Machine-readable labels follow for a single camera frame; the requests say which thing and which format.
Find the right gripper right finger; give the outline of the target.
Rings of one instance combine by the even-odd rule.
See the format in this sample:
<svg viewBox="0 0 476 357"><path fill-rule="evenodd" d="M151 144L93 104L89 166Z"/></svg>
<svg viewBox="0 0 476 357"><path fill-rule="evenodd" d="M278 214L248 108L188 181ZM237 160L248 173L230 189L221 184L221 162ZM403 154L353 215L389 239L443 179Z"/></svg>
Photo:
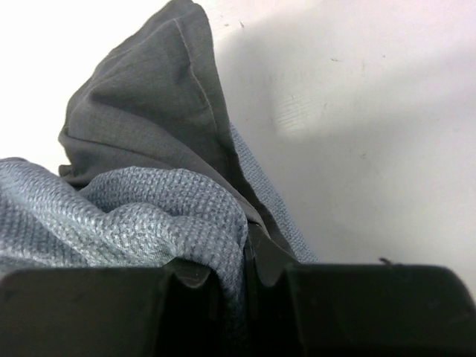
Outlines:
<svg viewBox="0 0 476 357"><path fill-rule="evenodd" d="M254 356L473 356L475 302L440 266L302 264L251 225Z"/></svg>

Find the pillowcase grey outside blue inside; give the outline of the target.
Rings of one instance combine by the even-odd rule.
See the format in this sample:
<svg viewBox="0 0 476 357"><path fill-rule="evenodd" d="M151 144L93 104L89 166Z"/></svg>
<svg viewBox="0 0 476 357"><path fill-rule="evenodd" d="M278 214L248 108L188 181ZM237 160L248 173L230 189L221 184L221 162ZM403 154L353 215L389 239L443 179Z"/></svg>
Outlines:
<svg viewBox="0 0 476 357"><path fill-rule="evenodd" d="M302 263L316 258L228 118L203 8L170 1L71 97L53 174L1 161L1 270L212 268L225 328L246 333L243 249L251 223Z"/></svg>

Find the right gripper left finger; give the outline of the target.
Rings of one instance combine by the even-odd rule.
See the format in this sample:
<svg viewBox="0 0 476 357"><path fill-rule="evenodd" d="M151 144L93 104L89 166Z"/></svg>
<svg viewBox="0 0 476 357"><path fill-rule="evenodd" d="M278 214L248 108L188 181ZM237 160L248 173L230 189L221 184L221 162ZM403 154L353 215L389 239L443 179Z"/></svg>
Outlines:
<svg viewBox="0 0 476 357"><path fill-rule="evenodd" d="M186 260L1 279L3 356L217 356L221 331L218 279Z"/></svg>

